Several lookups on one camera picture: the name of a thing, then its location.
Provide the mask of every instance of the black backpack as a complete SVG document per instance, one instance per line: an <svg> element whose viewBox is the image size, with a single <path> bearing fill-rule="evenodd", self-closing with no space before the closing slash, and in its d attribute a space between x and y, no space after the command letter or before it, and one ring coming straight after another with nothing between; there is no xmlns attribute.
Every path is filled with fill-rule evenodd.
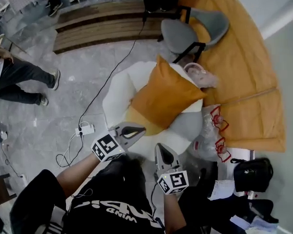
<svg viewBox="0 0 293 234"><path fill-rule="evenodd" d="M237 192L265 192L273 175L272 165L267 158L245 161L233 158L231 163L239 163L234 168L234 183Z"/></svg>

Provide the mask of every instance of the plastic bag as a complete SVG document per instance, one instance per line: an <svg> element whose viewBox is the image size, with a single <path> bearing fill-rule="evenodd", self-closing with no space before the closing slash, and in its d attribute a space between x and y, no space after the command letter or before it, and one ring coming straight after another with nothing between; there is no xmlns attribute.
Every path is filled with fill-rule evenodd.
<svg viewBox="0 0 293 234"><path fill-rule="evenodd" d="M227 150L225 138L219 132L226 130L229 124L220 115L220 106L212 105L202 108L203 128L200 135L195 139L192 154L196 157L222 162L230 159L231 154Z"/></svg>
<svg viewBox="0 0 293 234"><path fill-rule="evenodd" d="M218 83L217 76L206 71L201 65L191 62L184 67L188 76L199 88L215 88Z"/></svg>

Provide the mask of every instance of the gray marble floor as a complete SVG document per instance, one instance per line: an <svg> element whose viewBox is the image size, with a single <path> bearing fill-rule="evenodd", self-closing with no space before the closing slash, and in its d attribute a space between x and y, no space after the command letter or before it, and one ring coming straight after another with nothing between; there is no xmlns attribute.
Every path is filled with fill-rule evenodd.
<svg viewBox="0 0 293 234"><path fill-rule="evenodd" d="M104 84L111 70L130 51L133 42L117 42L91 46L79 50L55 55L52 52L56 31L53 27L37 32L35 37L29 38L21 46L29 55L12 48L12 53L20 58L31 61L46 71L59 69L62 73L57 91L49 90L44 84L28 81L20 86L28 92L44 93L49 99L47 107L26 105L0 100L0 121L6 128L9 136L3 149L8 155L12 166L19 174L24 174L31 181L42 169L49 169L57 175L58 169L55 161L57 154L62 154L68 145L78 125L78 119L89 102ZM166 48L164 42L155 40L140 40L135 44L131 54L116 70L119 72L137 61L156 60L161 54L168 61L175 56ZM96 133L85 136L84 148L76 161L81 160L90 153L90 145L95 135L105 129L105 118L102 110L102 100L108 90L109 83L93 102L83 120L95 125ZM76 155L81 146L79 138L71 143L70 156ZM198 180L199 160L187 159L189 171L193 174L193 183ZM146 175L146 192L150 199L154 186L153 173L155 165L145 162L143 169ZM0 174L10 173L8 179L11 191L19 194L24 188L21 178L18 178L11 168L5 164L5 157L0 149ZM0 206L0 216L9 227L8 213L14 200ZM163 216L163 196L157 187L154 194L154 203L157 205L156 215Z"/></svg>

